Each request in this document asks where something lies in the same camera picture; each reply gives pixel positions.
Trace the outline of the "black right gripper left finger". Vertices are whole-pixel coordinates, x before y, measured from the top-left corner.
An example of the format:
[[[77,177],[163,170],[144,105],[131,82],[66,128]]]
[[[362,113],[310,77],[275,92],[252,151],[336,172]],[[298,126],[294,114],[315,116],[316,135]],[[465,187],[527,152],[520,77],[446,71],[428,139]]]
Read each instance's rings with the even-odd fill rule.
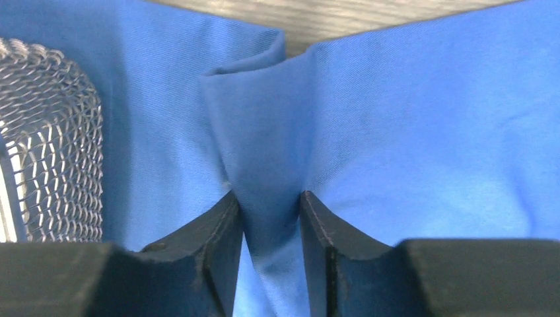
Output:
[[[3,243],[2,316],[231,316],[242,240],[233,193],[140,252]]]

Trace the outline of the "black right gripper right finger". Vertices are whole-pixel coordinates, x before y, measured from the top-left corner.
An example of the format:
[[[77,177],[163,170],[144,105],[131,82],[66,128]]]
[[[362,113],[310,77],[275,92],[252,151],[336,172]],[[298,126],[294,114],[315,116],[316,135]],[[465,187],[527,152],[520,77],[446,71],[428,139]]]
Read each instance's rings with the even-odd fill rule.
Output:
[[[558,316],[559,242],[408,239],[391,247],[300,195],[312,316]]]

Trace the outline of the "blue surgical drape cloth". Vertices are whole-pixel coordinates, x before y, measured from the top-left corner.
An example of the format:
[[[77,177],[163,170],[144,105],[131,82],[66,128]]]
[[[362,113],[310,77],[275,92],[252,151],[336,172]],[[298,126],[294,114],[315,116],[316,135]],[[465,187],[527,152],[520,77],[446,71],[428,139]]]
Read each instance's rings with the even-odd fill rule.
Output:
[[[104,236],[138,250],[232,190],[235,316],[308,316],[300,192],[376,239],[559,238],[559,2],[285,55],[281,29],[144,1],[2,1],[104,116]]]

